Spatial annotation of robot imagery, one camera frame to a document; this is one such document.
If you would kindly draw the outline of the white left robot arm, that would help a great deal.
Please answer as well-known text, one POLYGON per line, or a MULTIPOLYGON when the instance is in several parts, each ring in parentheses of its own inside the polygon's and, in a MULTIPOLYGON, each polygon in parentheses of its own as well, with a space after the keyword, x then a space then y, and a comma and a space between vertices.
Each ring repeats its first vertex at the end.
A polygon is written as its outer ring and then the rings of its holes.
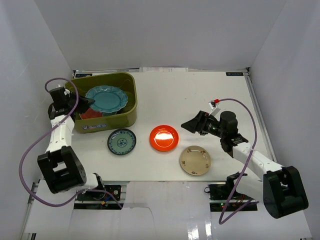
POLYGON ((76 114, 85 113, 95 102, 91 98, 76 96, 75 92, 59 86, 49 91, 53 103, 48 108, 51 125, 57 126, 50 134, 48 148, 37 157, 37 163, 53 194, 70 189, 87 190, 99 200, 106 187, 97 173, 86 173, 72 149, 72 135, 76 114))

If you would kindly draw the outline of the red and teal floral plate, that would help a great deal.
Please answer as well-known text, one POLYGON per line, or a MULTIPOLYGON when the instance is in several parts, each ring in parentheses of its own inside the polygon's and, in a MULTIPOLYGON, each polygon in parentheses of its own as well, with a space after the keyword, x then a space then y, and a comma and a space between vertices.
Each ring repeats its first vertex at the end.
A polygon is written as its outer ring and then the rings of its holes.
POLYGON ((102 116, 103 114, 101 112, 95 111, 92 108, 89 108, 86 112, 79 114, 79 117, 82 120, 101 118, 102 116))

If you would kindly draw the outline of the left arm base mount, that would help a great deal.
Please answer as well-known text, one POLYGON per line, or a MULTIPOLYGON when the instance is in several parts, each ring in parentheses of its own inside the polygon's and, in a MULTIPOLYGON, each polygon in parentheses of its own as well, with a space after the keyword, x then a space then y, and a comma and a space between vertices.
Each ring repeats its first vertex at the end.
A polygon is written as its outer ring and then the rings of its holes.
POLYGON ((105 184, 104 191, 86 191, 77 196, 75 210, 121 210, 124 205, 122 186, 105 184))

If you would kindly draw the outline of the orange glossy plate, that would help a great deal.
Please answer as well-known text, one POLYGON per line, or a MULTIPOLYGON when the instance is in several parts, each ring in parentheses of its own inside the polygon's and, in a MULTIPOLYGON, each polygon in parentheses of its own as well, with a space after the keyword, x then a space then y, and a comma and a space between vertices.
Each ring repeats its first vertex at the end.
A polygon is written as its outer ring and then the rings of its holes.
POLYGON ((170 125, 156 126, 149 134, 150 145, 159 152, 170 152, 180 140, 175 128, 170 125))

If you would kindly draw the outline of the green blue patterned small plate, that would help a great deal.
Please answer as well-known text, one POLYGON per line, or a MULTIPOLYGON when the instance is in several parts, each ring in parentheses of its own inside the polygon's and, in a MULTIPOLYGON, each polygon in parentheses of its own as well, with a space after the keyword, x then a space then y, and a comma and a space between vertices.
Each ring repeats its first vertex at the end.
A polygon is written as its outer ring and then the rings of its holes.
POLYGON ((127 128, 120 128, 113 131, 107 139, 108 149, 117 156, 130 153, 135 148, 136 143, 136 135, 127 128))

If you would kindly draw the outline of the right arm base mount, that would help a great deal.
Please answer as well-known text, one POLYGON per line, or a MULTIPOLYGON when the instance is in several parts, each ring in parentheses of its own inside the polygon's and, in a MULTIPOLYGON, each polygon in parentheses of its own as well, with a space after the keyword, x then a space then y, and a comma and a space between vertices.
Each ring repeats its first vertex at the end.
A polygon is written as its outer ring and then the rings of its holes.
MULTIPOLYGON (((211 213, 221 213, 225 208, 229 191, 225 184, 208 184, 204 190, 209 195, 209 206, 211 213)), ((242 207, 248 200, 249 196, 235 192, 226 207, 226 212, 234 212, 242 207)))

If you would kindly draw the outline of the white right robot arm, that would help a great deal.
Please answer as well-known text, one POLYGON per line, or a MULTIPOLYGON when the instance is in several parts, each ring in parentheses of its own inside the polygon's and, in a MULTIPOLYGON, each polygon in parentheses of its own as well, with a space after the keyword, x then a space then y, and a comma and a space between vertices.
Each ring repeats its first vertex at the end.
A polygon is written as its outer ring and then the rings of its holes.
POLYGON ((262 202, 267 212, 275 219, 305 210, 309 201, 297 168, 282 166, 262 153, 238 132, 236 114, 224 111, 216 119, 207 112, 199 111, 181 127, 193 134, 211 134, 220 138, 225 153, 243 163, 258 179, 250 178, 246 173, 234 173, 226 178, 225 185, 217 190, 236 200, 243 194, 262 202))

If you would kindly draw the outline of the cream floral plate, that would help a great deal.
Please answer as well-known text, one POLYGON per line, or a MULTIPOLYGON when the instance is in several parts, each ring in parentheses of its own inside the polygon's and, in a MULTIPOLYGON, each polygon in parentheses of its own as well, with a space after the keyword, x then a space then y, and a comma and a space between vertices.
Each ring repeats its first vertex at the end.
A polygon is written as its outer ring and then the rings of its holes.
POLYGON ((191 145, 182 151, 179 163, 182 169, 189 175, 202 176, 209 171, 212 158, 203 147, 191 145))

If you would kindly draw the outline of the teal scalloped plate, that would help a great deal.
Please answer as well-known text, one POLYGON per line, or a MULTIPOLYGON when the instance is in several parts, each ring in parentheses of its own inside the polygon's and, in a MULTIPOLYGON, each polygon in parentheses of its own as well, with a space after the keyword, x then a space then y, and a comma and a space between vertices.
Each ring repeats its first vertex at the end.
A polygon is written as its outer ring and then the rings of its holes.
POLYGON ((128 96, 123 90, 109 85, 95 86, 85 97, 94 100, 90 105, 94 111, 107 114, 118 112, 128 103, 128 96))

